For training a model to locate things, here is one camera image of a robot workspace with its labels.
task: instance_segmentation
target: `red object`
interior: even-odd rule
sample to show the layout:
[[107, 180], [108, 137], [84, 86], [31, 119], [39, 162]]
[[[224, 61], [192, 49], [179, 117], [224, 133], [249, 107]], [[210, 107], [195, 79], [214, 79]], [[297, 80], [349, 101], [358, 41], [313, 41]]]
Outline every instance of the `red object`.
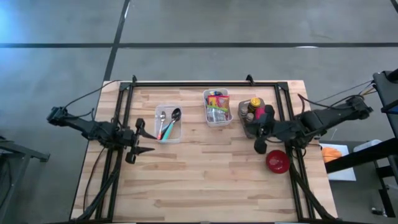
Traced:
[[267, 155], [266, 164], [276, 174], [283, 174], [289, 170], [290, 160], [286, 153], [280, 150], [273, 150]]
[[256, 119], [260, 119], [260, 116], [265, 113], [266, 113], [266, 111], [265, 111], [265, 108], [263, 108], [263, 107], [257, 108], [256, 111], [254, 112], [254, 114], [256, 115]]

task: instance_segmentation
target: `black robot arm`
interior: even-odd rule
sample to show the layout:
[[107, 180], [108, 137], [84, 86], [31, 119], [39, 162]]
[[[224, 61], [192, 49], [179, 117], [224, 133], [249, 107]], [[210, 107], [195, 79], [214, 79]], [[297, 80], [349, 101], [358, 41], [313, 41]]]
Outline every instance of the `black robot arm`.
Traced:
[[313, 110], [300, 113], [293, 121], [268, 121], [261, 124], [261, 133], [254, 148], [257, 152], [264, 147], [264, 140], [269, 137], [288, 143], [296, 148], [305, 148], [317, 135], [344, 121], [366, 119], [373, 109], [368, 107], [362, 96], [352, 96], [344, 103], [329, 106], [324, 110]]
[[63, 107], [53, 107], [47, 116], [47, 121], [56, 126], [68, 126], [78, 131], [88, 140], [97, 140], [104, 147], [131, 147], [131, 151], [126, 156], [126, 161], [134, 163], [135, 155], [143, 152], [152, 151], [152, 148], [139, 147], [138, 139], [142, 137], [156, 139], [156, 137], [145, 131], [145, 122], [142, 118], [137, 119], [136, 132], [129, 128], [120, 129], [117, 124], [107, 121], [87, 121], [79, 116], [69, 114]]

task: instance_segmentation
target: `wooden table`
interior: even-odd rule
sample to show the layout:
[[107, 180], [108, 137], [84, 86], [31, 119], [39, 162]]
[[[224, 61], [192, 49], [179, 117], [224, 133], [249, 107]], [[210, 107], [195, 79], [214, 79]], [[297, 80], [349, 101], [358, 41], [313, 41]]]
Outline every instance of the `wooden table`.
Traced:
[[[302, 105], [297, 94], [306, 96], [304, 82], [299, 80], [288, 83], [294, 113], [300, 113]], [[118, 82], [103, 88], [96, 114], [97, 121], [110, 121], [112, 118], [118, 88]], [[227, 88], [234, 119], [229, 126], [217, 128], [210, 128], [206, 124], [202, 97], [206, 89], [212, 88], [134, 88], [129, 119], [131, 127], [134, 127], [137, 118], [144, 118], [146, 130], [155, 133], [155, 107], [164, 103], [176, 103], [182, 107], [183, 136], [179, 144], [159, 144], [140, 138], [140, 146], [156, 150], [141, 154], [135, 165], [123, 161], [114, 222], [297, 221], [289, 173], [274, 174], [268, 170], [264, 163], [265, 155], [255, 152], [254, 140], [246, 138], [236, 116], [240, 101], [257, 96], [274, 106], [275, 118], [279, 119], [274, 89]], [[284, 102], [285, 117], [288, 118], [285, 106]], [[284, 146], [269, 143], [267, 151], [274, 149], [284, 151]], [[102, 147], [97, 142], [89, 143], [72, 218], [82, 213], [84, 191], [100, 150]], [[91, 181], [87, 205], [100, 189], [104, 158], [105, 156], [100, 160]], [[312, 192], [328, 212], [336, 217], [319, 147], [307, 147], [304, 161]], [[304, 214], [307, 214], [303, 194], [300, 194], [300, 198]], [[107, 211], [107, 204], [105, 201], [104, 211]]]

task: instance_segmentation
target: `metal spoon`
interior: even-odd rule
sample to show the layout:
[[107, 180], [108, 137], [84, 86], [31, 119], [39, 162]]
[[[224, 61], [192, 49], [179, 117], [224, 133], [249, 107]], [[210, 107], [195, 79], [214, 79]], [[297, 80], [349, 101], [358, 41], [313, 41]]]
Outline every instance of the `metal spoon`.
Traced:
[[169, 127], [166, 130], [166, 133], [164, 134], [163, 140], [167, 140], [169, 138], [170, 133], [172, 132], [173, 125], [176, 121], [179, 121], [181, 119], [181, 110], [180, 108], [176, 108], [173, 113], [172, 113], [172, 122], [169, 124]]
[[162, 114], [160, 114], [160, 129], [159, 129], [159, 134], [157, 135], [157, 139], [161, 140], [162, 138], [162, 126], [163, 122], [166, 120], [166, 112], [162, 111]]

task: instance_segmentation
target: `concrete floor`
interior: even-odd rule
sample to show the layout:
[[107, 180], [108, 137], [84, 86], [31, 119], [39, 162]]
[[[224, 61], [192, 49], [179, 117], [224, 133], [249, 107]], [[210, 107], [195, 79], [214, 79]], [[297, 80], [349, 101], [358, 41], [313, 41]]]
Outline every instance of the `concrete floor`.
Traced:
[[[0, 43], [110, 43], [123, 3], [0, 0]], [[397, 36], [398, 13], [389, 0], [132, 0], [121, 42], [394, 42]], [[101, 85], [110, 51], [0, 49], [0, 133], [51, 153], [46, 164], [30, 163], [9, 223], [69, 218], [87, 141], [45, 118], [52, 106]], [[250, 73], [257, 80], [305, 80], [309, 98], [319, 100], [370, 80], [374, 72], [396, 69], [396, 55], [398, 48], [119, 49], [111, 80], [132, 74], [140, 80], [242, 80]], [[89, 111], [98, 96], [70, 111]], [[339, 125], [323, 138], [391, 138], [377, 95], [366, 102], [375, 109], [369, 119]], [[344, 210], [344, 203], [336, 204]], [[355, 220], [361, 212], [368, 211], [339, 215]]]

